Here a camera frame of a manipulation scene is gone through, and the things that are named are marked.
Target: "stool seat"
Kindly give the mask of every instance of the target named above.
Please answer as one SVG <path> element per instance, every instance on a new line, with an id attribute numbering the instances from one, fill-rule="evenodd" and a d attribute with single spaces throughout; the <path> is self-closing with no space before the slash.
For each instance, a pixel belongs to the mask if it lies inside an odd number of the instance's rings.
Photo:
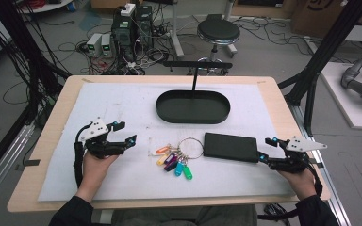
<path id="1" fill-rule="evenodd" d="M 229 45 L 239 39 L 239 28 L 229 21 L 221 19 L 210 19 L 199 23 L 198 36 L 204 41 Z"/>

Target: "wooden table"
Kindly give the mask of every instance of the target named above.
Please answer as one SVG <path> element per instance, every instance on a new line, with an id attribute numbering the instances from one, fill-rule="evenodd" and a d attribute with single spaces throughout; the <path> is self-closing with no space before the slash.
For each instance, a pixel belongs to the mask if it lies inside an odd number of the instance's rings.
<path id="1" fill-rule="evenodd" d="M 10 212 L 58 210 L 64 202 L 38 202 L 52 153 L 73 109 L 78 93 L 84 83 L 192 83 L 193 76 L 96 76 L 73 75 L 70 77 L 46 123 L 30 159 L 40 159 L 38 166 L 26 167 L 10 201 Z M 301 132 L 293 119 L 280 89 L 271 77 L 252 76 L 200 76 L 200 84 L 257 84 L 268 108 L 274 129 L 281 139 L 288 139 Z M 328 200 L 330 192 L 324 184 L 321 198 Z M 193 206 L 238 203 L 296 202 L 294 197 L 216 197 L 200 199 L 130 200 L 93 202 L 96 209 L 138 208 L 159 206 Z"/>

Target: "black tray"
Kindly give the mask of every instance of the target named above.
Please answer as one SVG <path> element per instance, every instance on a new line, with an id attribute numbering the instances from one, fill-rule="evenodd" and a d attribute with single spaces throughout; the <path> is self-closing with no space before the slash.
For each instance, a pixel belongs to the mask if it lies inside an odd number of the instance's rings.
<path id="1" fill-rule="evenodd" d="M 217 124 L 225 121 L 231 105 L 215 91 L 170 90 L 156 101 L 157 115 L 171 123 Z"/>

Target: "power strip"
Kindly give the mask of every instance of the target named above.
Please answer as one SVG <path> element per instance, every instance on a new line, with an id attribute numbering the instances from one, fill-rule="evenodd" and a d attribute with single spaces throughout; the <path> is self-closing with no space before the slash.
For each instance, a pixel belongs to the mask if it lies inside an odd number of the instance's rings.
<path id="1" fill-rule="evenodd" d="M 125 10 L 122 10 L 120 14 L 122 16 L 130 17 L 134 12 L 134 10 L 135 10 L 135 4 L 127 3 L 125 4 Z"/>

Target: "black pouch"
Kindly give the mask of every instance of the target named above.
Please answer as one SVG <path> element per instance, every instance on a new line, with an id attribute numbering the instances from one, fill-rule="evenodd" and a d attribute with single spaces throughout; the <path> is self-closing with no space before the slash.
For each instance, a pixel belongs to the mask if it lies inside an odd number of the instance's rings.
<path id="1" fill-rule="evenodd" d="M 256 139 L 205 133 L 204 156 L 257 163 Z"/>

